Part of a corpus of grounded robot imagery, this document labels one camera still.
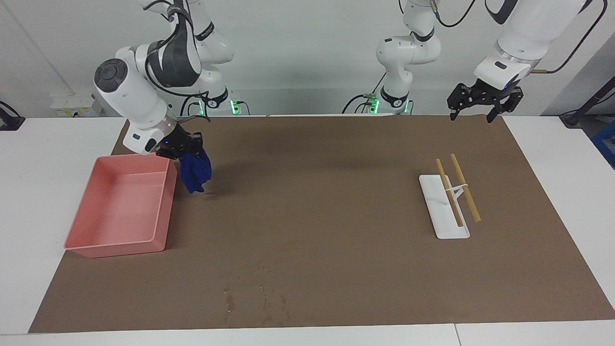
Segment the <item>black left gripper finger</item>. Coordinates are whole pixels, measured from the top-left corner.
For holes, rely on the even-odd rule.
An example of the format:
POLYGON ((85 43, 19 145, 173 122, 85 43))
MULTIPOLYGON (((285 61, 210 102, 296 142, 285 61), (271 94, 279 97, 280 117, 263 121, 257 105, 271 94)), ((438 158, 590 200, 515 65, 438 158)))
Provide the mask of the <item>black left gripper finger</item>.
POLYGON ((459 83, 447 98, 448 109, 450 110, 450 120, 454 121, 459 116, 461 110, 474 107, 475 85, 467 86, 459 83))
POLYGON ((498 115, 503 114, 503 112, 513 112, 523 97, 523 93, 512 93, 509 97, 507 97, 504 103, 501 103, 499 99, 494 97, 492 99, 493 108, 486 115, 487 123, 492 123, 495 118, 498 115))

